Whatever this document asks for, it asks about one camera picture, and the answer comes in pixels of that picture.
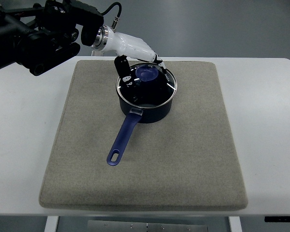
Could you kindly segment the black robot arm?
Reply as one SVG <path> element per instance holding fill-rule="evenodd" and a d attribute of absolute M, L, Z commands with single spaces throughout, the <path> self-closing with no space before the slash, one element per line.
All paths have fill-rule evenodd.
<path fill-rule="evenodd" d="M 83 45 L 102 43 L 104 12 L 78 0 L 46 1 L 31 8 L 7 10 L 0 4 L 0 69 L 18 63 L 41 75 L 80 52 Z"/>

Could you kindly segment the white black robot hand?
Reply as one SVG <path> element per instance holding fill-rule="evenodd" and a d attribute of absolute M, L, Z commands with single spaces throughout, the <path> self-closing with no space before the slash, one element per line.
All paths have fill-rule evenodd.
<path fill-rule="evenodd" d="M 114 32 L 109 26 L 101 27 L 101 35 L 102 51 L 114 51 L 117 54 L 114 61 L 115 68 L 119 78 L 127 87 L 135 85 L 127 60 L 128 57 L 154 63 L 161 68 L 164 74 L 167 73 L 163 60 L 141 38 Z"/>

